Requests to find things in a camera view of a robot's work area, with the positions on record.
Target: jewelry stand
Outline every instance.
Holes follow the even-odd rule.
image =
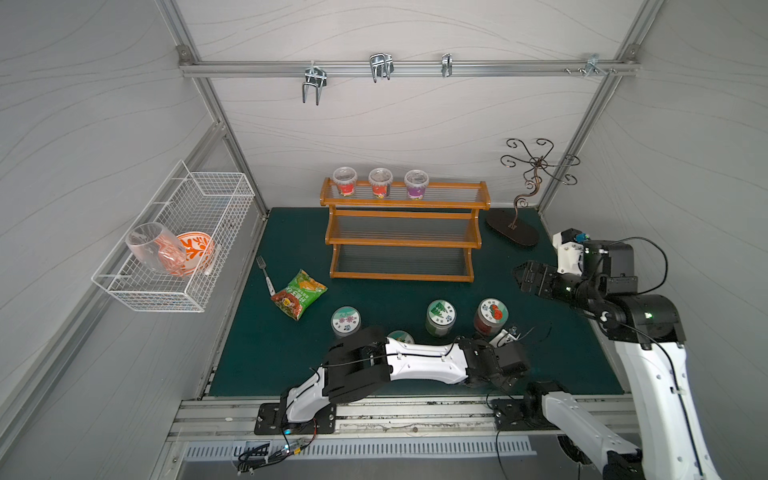
[[[523,173],[523,178],[525,179],[525,187],[529,190],[532,190],[531,192],[528,192],[526,194],[519,194],[517,197],[515,197],[515,215],[511,216],[500,209],[491,209],[488,212],[488,216],[485,218],[485,222],[494,230],[498,231],[505,237],[507,237],[509,240],[512,240],[517,245],[520,245],[521,247],[533,247],[536,243],[538,243],[538,231],[532,227],[531,225],[527,224],[523,220],[519,218],[519,208],[527,207],[528,206],[528,198],[533,197],[538,193],[538,189],[541,186],[542,179],[539,176],[540,172],[544,172],[554,181],[558,181],[563,183],[563,185],[575,185],[578,180],[576,180],[576,177],[570,174],[564,175],[564,179],[560,180],[557,179],[554,175],[549,173],[547,170],[548,168],[562,168],[562,167],[573,167],[575,165],[579,165],[581,163],[581,160],[579,160],[579,157],[575,155],[566,155],[564,157],[564,162],[561,165],[550,165],[547,163],[546,158],[547,155],[552,151],[554,148],[554,144],[547,140],[546,138],[537,138],[536,144],[541,145],[542,147],[545,145],[549,145],[549,150],[547,150],[547,153],[544,155],[541,155],[540,157],[534,157],[531,152],[528,150],[528,147],[525,145],[525,142],[520,140],[519,138],[510,138],[507,140],[507,147],[510,148],[518,148],[518,143],[522,145],[522,147],[525,149],[525,153],[528,154],[528,157],[530,160],[523,160],[522,158],[518,158],[515,155],[504,155],[500,159],[502,165],[505,167],[513,168],[517,166],[516,162],[522,162],[524,164],[531,165],[531,168],[526,170]]]

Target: metal base plate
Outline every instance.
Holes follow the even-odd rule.
[[[330,434],[336,431],[336,406],[328,405],[319,410],[315,415],[317,420],[317,433]],[[254,435],[279,435],[282,429],[289,429],[291,435],[312,435],[315,424],[312,421],[304,423],[283,422],[283,411],[279,403],[262,403],[259,407],[259,416],[256,418]]]
[[[491,401],[496,429],[502,432],[523,430],[558,430],[558,427],[546,419],[537,420],[525,414],[525,402],[520,399],[498,399]]]

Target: jar lid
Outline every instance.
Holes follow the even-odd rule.
[[[394,332],[390,332],[387,336],[391,339],[397,340],[398,342],[408,343],[410,345],[413,345],[414,343],[411,334],[405,330],[395,330]]]
[[[456,321],[456,309],[445,300],[435,300],[427,308],[427,317],[437,325],[450,325]]]
[[[377,187],[391,184],[393,178],[392,172],[386,168],[374,168],[368,174],[368,181]]]
[[[333,181],[337,184],[347,185],[357,181],[357,172],[352,167],[339,167],[333,171]]]
[[[333,329],[340,333],[352,332],[360,326],[360,312],[351,306],[343,306],[331,317]]]
[[[478,312],[490,323],[504,323],[509,318],[506,305],[495,298],[487,298],[480,302]]]
[[[403,180],[412,187],[429,185],[429,175],[424,170],[410,170]]]

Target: clear glass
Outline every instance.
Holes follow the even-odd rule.
[[[143,223],[125,237],[125,244],[149,270],[180,274],[187,261],[187,249],[162,223]]]

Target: black cable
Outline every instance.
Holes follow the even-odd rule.
[[[524,346],[538,345],[539,343],[544,342],[546,339],[548,339],[550,333],[552,333],[552,322],[549,323],[549,330],[547,330],[547,334],[544,335],[543,338],[541,338],[540,340],[536,340],[533,343],[523,343],[523,342],[520,342],[520,345],[524,345]]]
[[[369,362],[371,360],[383,359],[383,358],[386,358],[388,356],[397,356],[397,355],[402,355],[402,356],[421,356],[421,357],[425,357],[425,358],[428,358],[428,359],[440,359],[440,358],[442,358],[444,356],[448,356],[453,351],[453,347],[455,347],[455,346],[456,346],[455,343],[452,344],[451,345],[451,349],[448,352],[445,352],[445,355],[421,355],[420,353],[407,353],[407,352],[385,353],[384,355],[370,356],[370,357],[367,357],[365,359],[353,360],[352,362],[331,363],[330,365],[321,365],[321,366],[329,367],[329,366],[352,365],[354,363]]]
[[[688,428],[688,436],[690,437],[690,446],[693,447],[693,449],[694,449],[694,456],[696,457],[696,466],[699,468],[699,475],[701,476],[701,478],[703,478],[704,477],[704,472],[701,469],[701,462],[699,461],[699,452],[698,452],[698,450],[696,450],[696,442],[694,441],[694,431],[690,427],[690,420],[688,419],[688,411],[685,409],[685,403],[683,402],[683,396],[680,394],[680,386],[677,384],[677,373],[674,370],[674,363],[672,363],[672,357],[670,357],[670,354],[667,353],[666,349],[664,347],[662,347],[661,344],[659,342],[657,342],[656,339],[653,338],[652,336],[650,336],[647,333],[642,332],[642,331],[634,328],[633,326],[629,326],[626,323],[619,323],[619,325],[626,326],[628,329],[633,330],[633,331],[635,331],[637,333],[640,333],[642,336],[646,337],[651,342],[653,342],[656,345],[658,345],[659,348],[661,349],[661,351],[667,357],[667,360],[669,360],[670,369],[672,370],[672,380],[674,380],[674,388],[675,388],[676,393],[677,393],[677,398],[680,400],[680,407],[682,407],[682,409],[683,409],[683,417],[685,418],[685,426],[686,426],[686,428]]]
[[[648,290],[645,290],[645,291],[642,291],[642,292],[639,292],[639,293],[635,293],[635,295],[643,295],[643,294],[648,293],[648,292],[653,292],[654,290],[656,290],[660,286],[664,285],[667,282],[667,274],[669,273],[669,270],[670,270],[670,261],[667,258],[667,252],[665,252],[663,248],[659,247],[656,242],[654,242],[653,240],[649,240],[646,237],[629,237],[629,238],[624,238],[623,240],[616,240],[615,242],[609,243],[608,245],[609,246],[610,245],[615,245],[616,243],[626,242],[627,240],[645,240],[648,243],[650,243],[651,245],[653,245],[654,247],[656,247],[661,252],[661,255],[664,257],[664,278],[661,279],[661,283],[656,285],[654,288],[649,288]]]
[[[498,452],[498,434],[501,433],[501,430],[498,430],[496,432],[496,459],[498,460],[498,466],[502,468],[502,474],[504,475],[505,480],[509,480],[509,477],[507,476],[507,471],[504,470],[504,466],[502,464],[502,454]]]

